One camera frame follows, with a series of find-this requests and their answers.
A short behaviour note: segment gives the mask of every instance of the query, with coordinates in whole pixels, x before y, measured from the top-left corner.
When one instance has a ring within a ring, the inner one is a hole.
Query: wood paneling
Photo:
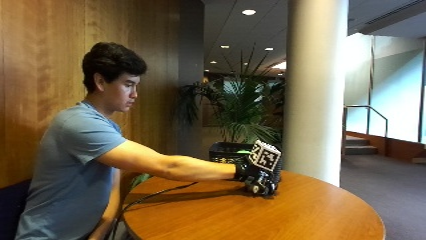
[[[98,41],[127,46],[149,68],[134,109],[113,119],[129,139],[173,153],[177,2],[0,0],[0,187],[30,178],[47,123],[85,95],[81,59]]]

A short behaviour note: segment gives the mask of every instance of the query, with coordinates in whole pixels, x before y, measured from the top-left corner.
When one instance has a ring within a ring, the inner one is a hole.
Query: white column
[[[288,0],[283,169],[339,186],[348,0]]]

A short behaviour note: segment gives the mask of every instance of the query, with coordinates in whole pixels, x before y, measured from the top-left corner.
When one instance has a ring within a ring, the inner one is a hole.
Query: black wire
[[[137,199],[134,202],[131,202],[129,205],[126,205],[125,208],[123,208],[123,209],[121,210],[121,212],[119,212],[119,215],[118,215],[118,217],[117,217],[117,220],[115,220],[115,223],[114,223],[114,226],[113,226],[113,229],[111,229],[111,239],[115,239],[117,226],[118,226],[118,222],[119,222],[119,220],[121,220],[121,218],[122,218],[123,212],[125,212],[131,206],[134,206],[134,205],[137,205],[137,204],[141,204],[146,199],[149,199],[149,198],[159,195],[161,193],[173,191],[173,190],[178,190],[178,189],[187,188],[189,186],[191,186],[191,185],[194,185],[194,184],[197,184],[197,183],[198,183],[198,182],[193,182],[193,183],[190,183],[190,184],[185,184],[185,185],[177,186],[177,187],[174,187],[174,188],[163,189],[163,190],[161,190],[161,191],[158,191],[158,192],[155,192],[155,193],[149,194],[149,195],[145,196],[145,197],[141,197],[141,198]]]

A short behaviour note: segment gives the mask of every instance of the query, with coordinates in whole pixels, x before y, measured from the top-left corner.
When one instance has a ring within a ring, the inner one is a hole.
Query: palm plant
[[[267,120],[282,104],[274,95],[279,91],[282,93],[283,84],[270,85],[266,77],[268,70],[256,73],[266,55],[254,69],[249,69],[253,51],[246,66],[241,57],[241,74],[221,75],[207,83],[195,82],[181,87],[177,119],[182,125],[191,125],[205,98],[223,142],[253,143],[260,139],[272,144],[280,141],[280,132],[267,125]]]

